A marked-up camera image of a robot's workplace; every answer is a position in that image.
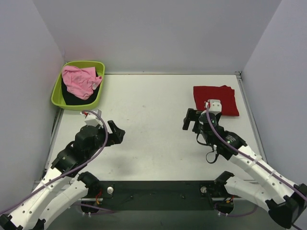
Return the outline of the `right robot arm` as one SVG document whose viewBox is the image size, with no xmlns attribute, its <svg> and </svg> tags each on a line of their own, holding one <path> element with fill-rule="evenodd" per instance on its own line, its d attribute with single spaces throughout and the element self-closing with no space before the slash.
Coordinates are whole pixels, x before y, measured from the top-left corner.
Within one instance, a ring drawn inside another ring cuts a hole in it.
<svg viewBox="0 0 307 230">
<path fill-rule="evenodd" d="M 296 184 L 274 170 L 239 135 L 220 126 L 220 116 L 220 112 L 189 108 L 183 120 L 183 130 L 188 130 L 190 123 L 194 122 L 193 132 L 203 137 L 205 146 L 211 147 L 218 156 L 223 156 L 256 181 L 251 184 L 224 172 L 217 182 L 228 194 L 266 210 L 279 226 L 292 228 L 307 208 L 306 184 Z"/>
</svg>

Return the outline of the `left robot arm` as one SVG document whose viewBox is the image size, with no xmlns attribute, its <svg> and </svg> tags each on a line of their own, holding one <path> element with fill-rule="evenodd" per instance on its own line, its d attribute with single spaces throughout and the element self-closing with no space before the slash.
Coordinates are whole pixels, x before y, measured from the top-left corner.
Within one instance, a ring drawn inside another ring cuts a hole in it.
<svg viewBox="0 0 307 230">
<path fill-rule="evenodd" d="M 122 143 L 125 130 L 112 120 L 108 125 L 110 132 L 98 122 L 83 126 L 75 139 L 58 153 L 32 196 L 10 214 L 1 215 L 0 226 L 5 230 L 43 230 L 78 199 L 101 194 L 99 180 L 81 170 L 103 146 Z"/>
</svg>

